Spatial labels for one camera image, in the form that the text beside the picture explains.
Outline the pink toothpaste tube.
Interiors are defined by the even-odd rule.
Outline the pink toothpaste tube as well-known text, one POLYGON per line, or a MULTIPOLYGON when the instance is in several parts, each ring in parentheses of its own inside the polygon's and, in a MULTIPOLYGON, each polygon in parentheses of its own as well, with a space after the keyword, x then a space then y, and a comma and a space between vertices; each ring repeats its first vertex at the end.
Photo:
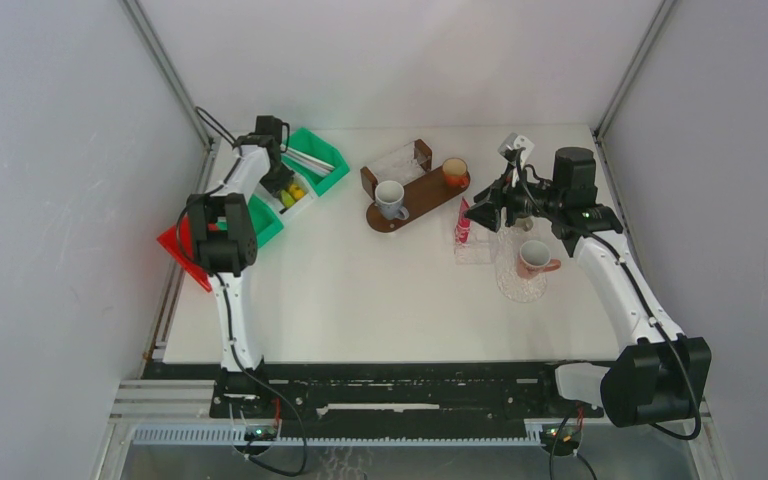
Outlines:
POLYGON ((462 197, 460 199, 458 217, 455 227, 454 239, 457 244, 465 244, 469 239, 471 221, 465 216, 469 209, 468 201, 462 197))

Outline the brown ceramic cup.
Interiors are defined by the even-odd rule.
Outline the brown ceramic cup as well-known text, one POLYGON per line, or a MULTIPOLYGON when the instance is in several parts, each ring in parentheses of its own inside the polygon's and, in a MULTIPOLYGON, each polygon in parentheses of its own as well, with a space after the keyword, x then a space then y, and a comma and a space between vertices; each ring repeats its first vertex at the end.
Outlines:
POLYGON ((441 165, 445 184, 450 188, 465 189, 470 184, 467 163, 461 158, 448 158, 441 165))

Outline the pink printed white mug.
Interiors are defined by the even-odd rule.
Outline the pink printed white mug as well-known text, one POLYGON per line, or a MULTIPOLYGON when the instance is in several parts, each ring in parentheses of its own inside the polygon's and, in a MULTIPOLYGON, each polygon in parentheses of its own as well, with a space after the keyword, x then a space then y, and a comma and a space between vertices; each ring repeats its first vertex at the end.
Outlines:
POLYGON ((527 240, 518 249, 515 271, 519 278, 530 280, 561 267, 559 259, 552 257, 548 245, 540 240, 527 240))

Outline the green toothpaste tube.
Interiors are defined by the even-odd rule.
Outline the green toothpaste tube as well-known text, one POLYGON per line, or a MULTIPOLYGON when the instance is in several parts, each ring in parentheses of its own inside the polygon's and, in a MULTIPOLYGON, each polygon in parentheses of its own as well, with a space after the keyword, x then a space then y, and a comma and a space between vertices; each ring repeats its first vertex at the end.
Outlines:
POLYGON ((281 190, 279 192, 279 198, 282 205, 287 209, 291 208, 296 203, 294 197, 287 190, 281 190))

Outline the clear acrylic organizer rack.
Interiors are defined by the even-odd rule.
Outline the clear acrylic organizer rack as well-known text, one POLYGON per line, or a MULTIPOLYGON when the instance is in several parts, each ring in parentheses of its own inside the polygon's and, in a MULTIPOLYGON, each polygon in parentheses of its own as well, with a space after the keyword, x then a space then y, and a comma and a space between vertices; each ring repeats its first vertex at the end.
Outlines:
POLYGON ((377 185, 393 180, 402 185, 424 176, 431 171, 433 151, 422 139, 407 144, 368 162, 360 169, 364 192, 374 199, 377 185))

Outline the grey handled white mug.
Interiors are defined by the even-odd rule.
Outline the grey handled white mug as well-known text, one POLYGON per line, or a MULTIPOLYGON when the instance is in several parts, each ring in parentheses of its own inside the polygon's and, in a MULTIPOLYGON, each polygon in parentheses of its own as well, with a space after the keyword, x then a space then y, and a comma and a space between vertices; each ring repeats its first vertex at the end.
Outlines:
POLYGON ((380 182, 374 190, 375 205, 386 220, 407 220, 409 211, 404 206, 404 186, 394 180, 380 182))

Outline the grey cup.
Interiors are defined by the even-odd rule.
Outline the grey cup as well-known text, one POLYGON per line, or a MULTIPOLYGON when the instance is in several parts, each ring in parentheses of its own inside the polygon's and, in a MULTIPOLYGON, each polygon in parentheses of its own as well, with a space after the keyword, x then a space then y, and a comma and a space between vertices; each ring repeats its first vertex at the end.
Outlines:
POLYGON ((534 229, 534 220, 532 218, 518 219, 515 222, 514 227, 524 232, 530 232, 534 229))

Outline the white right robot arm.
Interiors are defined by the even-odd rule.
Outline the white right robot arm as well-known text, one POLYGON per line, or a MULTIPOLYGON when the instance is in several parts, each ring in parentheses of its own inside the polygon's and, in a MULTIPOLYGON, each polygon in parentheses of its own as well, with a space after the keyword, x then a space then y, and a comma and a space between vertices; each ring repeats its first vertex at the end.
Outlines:
POLYGON ((614 210, 598 202, 591 150, 556 151, 551 178, 527 178, 529 152, 504 146, 504 173, 474 198, 467 219, 497 232, 521 218, 543 218, 584 271, 621 348, 608 367, 566 363, 539 388, 552 416, 577 401, 601 408, 618 428, 649 425, 679 440, 697 438, 700 404, 712 360, 707 342, 689 337, 663 310, 630 253, 614 210))

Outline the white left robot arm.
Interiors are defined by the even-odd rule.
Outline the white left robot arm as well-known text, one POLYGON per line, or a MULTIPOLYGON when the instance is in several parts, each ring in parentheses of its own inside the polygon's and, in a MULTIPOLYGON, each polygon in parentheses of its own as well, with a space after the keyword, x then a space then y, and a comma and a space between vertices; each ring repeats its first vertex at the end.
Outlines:
POLYGON ((282 162, 289 125, 261 115, 254 130, 230 142, 234 163, 213 189, 187 200, 192 262, 208 277, 219 313, 222 338, 221 367, 229 372, 254 374, 263 361, 251 316, 251 268, 258 256, 258 241, 249 203, 258 186, 278 196, 294 173, 282 162))

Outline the green toothbrush bin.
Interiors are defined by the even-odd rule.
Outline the green toothbrush bin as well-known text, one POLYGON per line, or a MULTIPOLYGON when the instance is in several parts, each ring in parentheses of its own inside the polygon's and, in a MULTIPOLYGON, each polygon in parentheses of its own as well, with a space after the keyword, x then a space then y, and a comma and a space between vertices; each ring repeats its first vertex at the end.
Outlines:
POLYGON ((317 197, 324 196, 350 171, 336 147, 305 128, 290 134, 282 160, 317 197))

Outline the pink toothbrush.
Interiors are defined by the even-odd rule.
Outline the pink toothbrush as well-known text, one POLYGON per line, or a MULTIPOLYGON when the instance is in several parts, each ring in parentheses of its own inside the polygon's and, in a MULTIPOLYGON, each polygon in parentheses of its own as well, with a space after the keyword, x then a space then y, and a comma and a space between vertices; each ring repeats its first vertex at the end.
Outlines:
POLYGON ((285 152, 285 155, 320 177, 328 176, 334 171, 333 165, 302 152, 289 149, 285 152))

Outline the white toothpaste bin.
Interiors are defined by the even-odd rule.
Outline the white toothpaste bin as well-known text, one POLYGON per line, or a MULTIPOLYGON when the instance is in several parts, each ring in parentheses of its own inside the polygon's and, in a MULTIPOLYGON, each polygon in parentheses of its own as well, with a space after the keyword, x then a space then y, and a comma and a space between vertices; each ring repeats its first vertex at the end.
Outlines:
POLYGON ((294 169, 290 169, 290 171, 293 173, 290 190, 283 190, 283 194, 275 197, 258 183, 254 193, 277 215, 284 225, 298 219, 304 210, 318 198, 311 184, 303 175, 294 169))

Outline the yellow toothpaste tube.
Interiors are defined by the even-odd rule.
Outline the yellow toothpaste tube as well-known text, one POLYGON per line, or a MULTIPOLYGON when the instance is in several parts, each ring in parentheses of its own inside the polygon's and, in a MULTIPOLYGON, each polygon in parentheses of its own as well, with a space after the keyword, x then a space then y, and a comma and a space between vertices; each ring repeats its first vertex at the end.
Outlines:
POLYGON ((294 197, 296 201, 299 201, 303 197, 306 196, 306 192, 297 184, 293 183, 288 188, 287 191, 294 197))

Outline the clear oval acrylic plate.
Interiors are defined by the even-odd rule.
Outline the clear oval acrylic plate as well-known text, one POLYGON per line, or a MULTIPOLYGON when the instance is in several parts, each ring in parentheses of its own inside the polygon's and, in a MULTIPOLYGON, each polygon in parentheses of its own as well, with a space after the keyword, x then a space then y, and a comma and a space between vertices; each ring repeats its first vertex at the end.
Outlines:
POLYGON ((500 292, 509 300, 518 303, 537 301, 546 291, 547 279, 538 274, 532 279, 524 279, 517 273, 519 251, 530 240, 539 240, 534 231, 503 227, 496 236, 494 252, 495 280, 500 292))

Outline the red cup bin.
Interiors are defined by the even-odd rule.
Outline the red cup bin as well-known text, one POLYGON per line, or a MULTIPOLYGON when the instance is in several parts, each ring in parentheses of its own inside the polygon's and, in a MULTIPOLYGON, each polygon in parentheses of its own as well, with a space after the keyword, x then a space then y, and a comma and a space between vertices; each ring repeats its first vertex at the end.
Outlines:
POLYGON ((183 217, 180 225, 173 225, 162 232, 156 241, 204 291, 212 291, 208 274, 192 261, 192 242, 187 216, 183 217))

